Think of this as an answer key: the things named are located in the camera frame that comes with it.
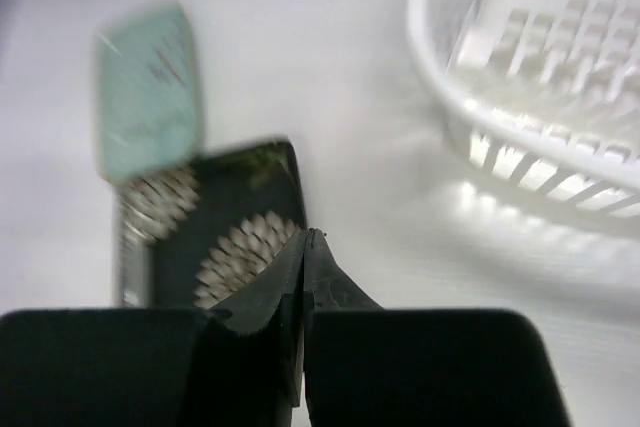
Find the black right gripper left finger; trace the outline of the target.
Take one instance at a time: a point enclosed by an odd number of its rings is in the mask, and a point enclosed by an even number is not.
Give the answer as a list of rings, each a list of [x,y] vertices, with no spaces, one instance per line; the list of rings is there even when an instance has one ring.
[[[5,426],[287,426],[301,393],[305,238],[210,310],[1,319]]]

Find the black floral square plate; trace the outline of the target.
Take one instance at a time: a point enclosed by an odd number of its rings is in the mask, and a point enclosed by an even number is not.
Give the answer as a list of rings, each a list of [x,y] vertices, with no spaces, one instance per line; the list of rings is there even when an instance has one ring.
[[[282,136],[200,155],[115,194],[118,307],[210,310],[307,227],[295,149]]]

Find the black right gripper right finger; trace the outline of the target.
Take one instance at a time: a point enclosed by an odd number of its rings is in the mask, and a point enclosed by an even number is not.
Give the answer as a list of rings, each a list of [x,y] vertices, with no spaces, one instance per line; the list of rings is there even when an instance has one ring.
[[[315,426],[567,426],[543,339],[501,308],[385,309],[323,232],[303,254],[304,376]]]

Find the light green rectangular plate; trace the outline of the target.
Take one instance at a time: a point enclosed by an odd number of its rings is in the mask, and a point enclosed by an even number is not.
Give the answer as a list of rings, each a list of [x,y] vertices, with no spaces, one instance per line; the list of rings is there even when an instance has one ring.
[[[193,28],[161,0],[104,25],[94,42],[96,168],[114,185],[187,163],[202,137]]]

